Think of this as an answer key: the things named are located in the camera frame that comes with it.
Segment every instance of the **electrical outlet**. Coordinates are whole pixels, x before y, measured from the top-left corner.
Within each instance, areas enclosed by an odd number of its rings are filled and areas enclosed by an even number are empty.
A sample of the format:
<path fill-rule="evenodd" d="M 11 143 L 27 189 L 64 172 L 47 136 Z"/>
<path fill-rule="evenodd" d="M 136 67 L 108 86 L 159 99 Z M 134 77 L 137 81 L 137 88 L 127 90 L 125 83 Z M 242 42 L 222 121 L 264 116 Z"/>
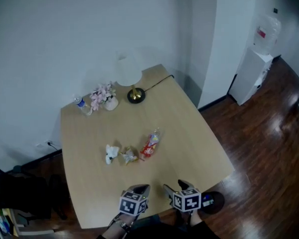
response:
<path fill-rule="evenodd" d="M 51 141 L 51 140 L 46 140 L 44 143 L 45 143 L 46 145 L 48 145 L 48 142 L 51 143 L 51 144 L 53 144 L 53 141 Z"/>
<path fill-rule="evenodd" d="M 41 143 L 38 143 L 35 147 L 38 149 L 43 149 L 43 145 Z"/>

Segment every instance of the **table lamp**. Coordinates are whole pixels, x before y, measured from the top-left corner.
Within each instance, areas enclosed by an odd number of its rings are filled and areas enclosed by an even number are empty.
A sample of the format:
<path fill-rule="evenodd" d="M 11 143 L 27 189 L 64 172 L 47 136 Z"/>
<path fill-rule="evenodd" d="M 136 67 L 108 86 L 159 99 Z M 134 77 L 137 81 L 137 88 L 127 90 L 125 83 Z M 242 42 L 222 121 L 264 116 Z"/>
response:
<path fill-rule="evenodd" d="M 139 104 L 145 99 L 145 92 L 141 88 L 135 88 L 135 84 L 142 78 L 142 72 L 137 67 L 134 56 L 131 53 L 117 52 L 116 71 L 117 83 L 121 86 L 131 86 L 128 92 L 128 100 L 132 104 Z"/>

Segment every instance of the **baseboard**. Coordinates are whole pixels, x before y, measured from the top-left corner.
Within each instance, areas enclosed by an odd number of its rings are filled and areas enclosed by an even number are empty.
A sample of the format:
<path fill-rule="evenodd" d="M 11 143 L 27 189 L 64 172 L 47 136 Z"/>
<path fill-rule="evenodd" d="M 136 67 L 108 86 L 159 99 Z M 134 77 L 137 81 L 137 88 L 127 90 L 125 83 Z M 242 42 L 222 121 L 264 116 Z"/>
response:
<path fill-rule="evenodd" d="M 40 163 L 40 162 L 42 162 L 44 160 L 53 158 L 53 157 L 55 157 L 57 155 L 60 155 L 60 154 L 62 154 L 62 149 L 56 150 L 53 153 L 50 153 L 50 154 L 45 155 L 45 156 L 43 156 L 41 158 L 38 158 L 38 159 L 35 159 L 35 160 L 33 160 L 33 161 L 29 162 L 29 163 L 26 163 L 26 164 L 22 165 L 22 168 L 24 168 L 25 170 L 26 169 L 31 169 L 31 168 L 37 166 L 38 163 Z"/>
<path fill-rule="evenodd" d="M 230 89 L 231 89 L 231 86 L 234 84 L 234 81 L 235 81 L 236 77 L 237 77 L 237 74 L 235 74 L 233 80 L 231 81 L 231 84 L 230 84 L 230 87 L 229 87 L 229 89 L 228 89 L 228 91 L 227 91 L 227 94 L 229 93 L 229 91 L 230 91 Z"/>
<path fill-rule="evenodd" d="M 292 73 L 297 77 L 297 79 L 299 80 L 299 75 L 292 69 L 292 67 L 283 59 L 283 58 L 279 58 L 279 61 L 281 61 L 281 62 L 283 62 L 285 65 L 287 65 L 290 69 L 291 69 L 291 71 L 292 71 Z"/>
<path fill-rule="evenodd" d="M 228 97 L 231 98 L 235 103 L 237 102 L 231 94 L 228 94 Z"/>
<path fill-rule="evenodd" d="M 225 100 L 226 97 L 227 97 L 227 95 L 224 95 L 223 97 L 220 97 L 219 99 L 216 99 L 215 101 L 212 101 L 211 103 L 206 104 L 205 106 L 199 108 L 198 111 L 201 113 L 202 111 L 204 111 L 204 110 L 206 110 L 206 109 L 208 109 L 208 108 L 210 108 L 210 107 L 216 105 L 217 103 L 219 103 L 219 102 Z"/>
<path fill-rule="evenodd" d="M 274 58 L 273 58 L 273 63 L 276 62 L 278 59 L 280 59 L 280 57 L 281 57 L 281 55 L 279 55 L 279 56 L 277 56 L 277 57 L 274 57 Z"/>

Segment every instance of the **white lampshade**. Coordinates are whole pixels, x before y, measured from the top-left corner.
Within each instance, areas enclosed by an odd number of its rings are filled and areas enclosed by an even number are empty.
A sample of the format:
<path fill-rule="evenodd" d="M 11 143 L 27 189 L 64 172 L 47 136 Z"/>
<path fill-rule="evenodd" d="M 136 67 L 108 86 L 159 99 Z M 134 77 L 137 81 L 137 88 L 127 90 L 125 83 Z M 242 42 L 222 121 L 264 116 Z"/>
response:
<path fill-rule="evenodd" d="M 117 52 L 116 72 L 121 86 L 131 86 L 142 78 L 142 71 L 131 52 Z"/>

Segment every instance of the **white toy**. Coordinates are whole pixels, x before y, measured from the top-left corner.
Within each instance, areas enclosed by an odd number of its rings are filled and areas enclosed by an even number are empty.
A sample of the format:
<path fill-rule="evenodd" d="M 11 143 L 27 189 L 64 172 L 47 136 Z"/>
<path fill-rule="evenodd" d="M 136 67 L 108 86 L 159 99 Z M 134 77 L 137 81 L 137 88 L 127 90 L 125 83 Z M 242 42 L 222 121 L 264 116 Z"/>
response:
<path fill-rule="evenodd" d="M 109 146 L 107 144 L 105 150 L 106 150 L 105 161 L 109 165 L 112 163 L 112 159 L 118 156 L 120 148 L 116 146 Z"/>

